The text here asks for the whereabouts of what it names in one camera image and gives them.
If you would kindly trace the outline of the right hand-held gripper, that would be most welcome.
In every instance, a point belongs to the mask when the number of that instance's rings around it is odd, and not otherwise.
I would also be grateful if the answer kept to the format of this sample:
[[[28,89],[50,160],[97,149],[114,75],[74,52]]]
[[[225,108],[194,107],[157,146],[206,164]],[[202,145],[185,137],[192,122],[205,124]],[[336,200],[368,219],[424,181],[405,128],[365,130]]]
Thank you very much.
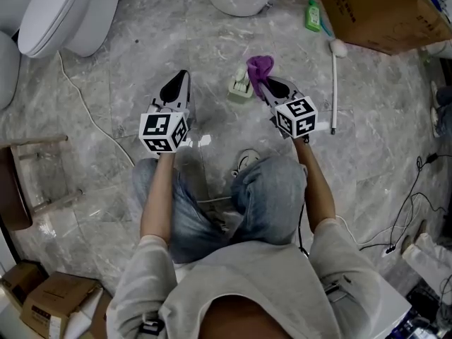
[[[315,131],[328,129],[319,121],[319,112],[309,96],[303,95],[291,81],[269,76],[261,84],[266,103],[273,107],[275,125],[291,138],[308,138]]]

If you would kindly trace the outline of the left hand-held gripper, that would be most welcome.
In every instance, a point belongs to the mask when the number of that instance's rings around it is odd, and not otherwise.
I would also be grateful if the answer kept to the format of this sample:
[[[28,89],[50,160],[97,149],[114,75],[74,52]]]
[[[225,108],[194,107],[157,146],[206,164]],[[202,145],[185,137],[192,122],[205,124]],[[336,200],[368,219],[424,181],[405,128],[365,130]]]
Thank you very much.
[[[176,153],[190,130],[189,102],[191,75],[180,70],[160,90],[160,99],[174,102],[173,107],[159,105],[154,100],[142,113],[138,137],[150,153]]]

